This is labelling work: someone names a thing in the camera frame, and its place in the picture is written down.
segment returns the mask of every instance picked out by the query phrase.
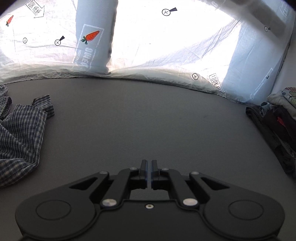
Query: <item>carrot print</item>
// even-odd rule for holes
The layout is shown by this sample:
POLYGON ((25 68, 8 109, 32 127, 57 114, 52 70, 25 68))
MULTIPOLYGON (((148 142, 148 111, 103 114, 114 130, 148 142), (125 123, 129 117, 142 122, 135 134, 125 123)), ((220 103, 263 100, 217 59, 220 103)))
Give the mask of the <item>carrot print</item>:
POLYGON ((10 24, 11 20, 13 18, 13 15, 8 19, 8 21, 6 22, 6 26, 8 27, 8 24, 10 24))
POLYGON ((87 44, 87 41, 93 40, 99 34, 99 32, 100 31, 95 31, 95 32, 93 32, 91 34, 83 36, 83 39, 81 40, 81 42, 85 42, 84 44, 87 44))

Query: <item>arrow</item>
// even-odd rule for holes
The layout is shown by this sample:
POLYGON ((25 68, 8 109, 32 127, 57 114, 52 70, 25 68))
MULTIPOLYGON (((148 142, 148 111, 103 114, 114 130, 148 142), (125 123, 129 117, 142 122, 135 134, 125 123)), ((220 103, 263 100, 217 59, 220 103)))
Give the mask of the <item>arrow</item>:
POLYGON ((34 18, 39 18, 44 16, 44 6, 40 7, 35 0, 28 0, 26 6, 35 14, 34 18))

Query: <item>orange carrot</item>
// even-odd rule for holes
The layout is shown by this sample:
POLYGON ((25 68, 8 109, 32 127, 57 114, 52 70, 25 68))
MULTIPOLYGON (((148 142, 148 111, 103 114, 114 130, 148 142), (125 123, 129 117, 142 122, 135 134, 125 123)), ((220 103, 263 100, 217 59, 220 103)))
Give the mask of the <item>orange carrot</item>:
POLYGON ((13 18, 13 15, 8 19, 8 21, 6 22, 6 26, 8 27, 8 24, 10 24, 11 20, 13 18))
POLYGON ((83 39, 81 40, 82 42, 85 42, 84 44, 87 44, 87 41, 91 41, 93 40, 98 34, 99 34, 100 31, 95 31, 93 33, 90 33, 86 36, 83 36, 83 39))

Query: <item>triangular cutout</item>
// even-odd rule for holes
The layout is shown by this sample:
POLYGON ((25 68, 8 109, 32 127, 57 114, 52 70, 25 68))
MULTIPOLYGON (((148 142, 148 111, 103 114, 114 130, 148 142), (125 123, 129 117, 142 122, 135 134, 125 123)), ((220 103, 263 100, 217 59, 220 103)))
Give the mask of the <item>triangular cutout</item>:
POLYGON ((71 186, 70 188, 72 188, 72 189, 79 189, 79 190, 86 190, 86 189, 88 189, 88 188, 89 188, 89 187, 95 182, 95 180, 97 180, 97 179, 98 179, 97 177, 92 177, 92 178, 90 178, 90 179, 88 179, 88 180, 85 180, 85 181, 83 181, 83 182, 81 182, 81 183, 77 183, 77 184, 71 186))
POLYGON ((213 190, 222 190, 222 189, 229 188, 221 183, 217 183, 217 182, 210 180, 206 177, 202 177, 201 179, 213 190))

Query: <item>circle with cross symbol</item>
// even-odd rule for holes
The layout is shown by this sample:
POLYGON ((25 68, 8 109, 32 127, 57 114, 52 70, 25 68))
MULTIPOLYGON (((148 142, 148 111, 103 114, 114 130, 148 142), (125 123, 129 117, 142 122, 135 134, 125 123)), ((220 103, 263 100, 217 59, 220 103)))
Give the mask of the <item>circle with cross symbol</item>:
POLYGON ((59 46, 59 45, 61 44, 61 41, 57 39, 57 40, 54 42, 54 44, 55 44, 56 46, 59 46))
POLYGON ((197 73, 194 73, 194 74, 192 75, 192 78, 195 79, 195 80, 198 80, 198 74, 197 74, 197 73))
POLYGON ((162 11, 162 13, 163 13, 164 16, 169 16, 170 15, 170 11, 168 9, 166 9, 166 8, 162 11))

